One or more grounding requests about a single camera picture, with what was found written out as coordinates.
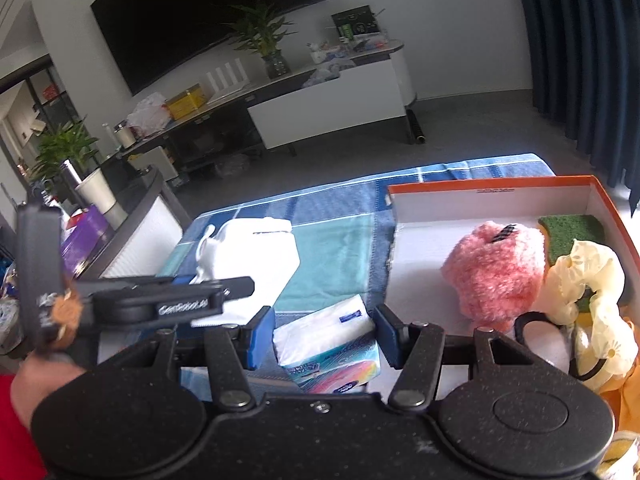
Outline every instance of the screw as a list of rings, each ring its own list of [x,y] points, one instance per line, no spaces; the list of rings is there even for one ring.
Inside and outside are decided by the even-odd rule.
[[[424,395],[416,390],[398,390],[391,395],[391,403],[401,410],[417,408],[426,400]]]
[[[242,390],[227,390],[220,395],[220,403],[228,408],[244,408],[251,402],[251,395]]]
[[[322,402],[322,400],[312,402],[311,407],[316,413],[328,413],[331,410],[331,405],[328,402]]]

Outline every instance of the pink fluffy object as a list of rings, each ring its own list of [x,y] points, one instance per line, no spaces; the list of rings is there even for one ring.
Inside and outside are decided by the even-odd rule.
[[[462,314],[477,325],[506,331],[537,298],[545,273],[545,237],[520,224],[503,240],[505,226],[485,222],[460,240],[442,266],[458,292]]]

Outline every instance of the red clothing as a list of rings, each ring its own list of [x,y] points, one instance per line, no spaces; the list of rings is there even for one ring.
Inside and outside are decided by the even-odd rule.
[[[42,480],[46,475],[42,459],[11,406],[13,380],[0,375],[0,480]]]

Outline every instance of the yellow packaging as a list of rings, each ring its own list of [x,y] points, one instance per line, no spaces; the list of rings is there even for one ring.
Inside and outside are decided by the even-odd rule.
[[[171,117],[174,118],[174,121],[177,121],[185,115],[196,111],[205,102],[207,102],[207,98],[204,95],[204,91],[200,85],[194,85],[169,99],[166,102],[166,106],[171,112]]]

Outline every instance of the dark blue curtain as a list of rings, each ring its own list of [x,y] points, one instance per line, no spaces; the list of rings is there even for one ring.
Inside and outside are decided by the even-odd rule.
[[[640,200],[640,0],[522,0],[534,106]]]

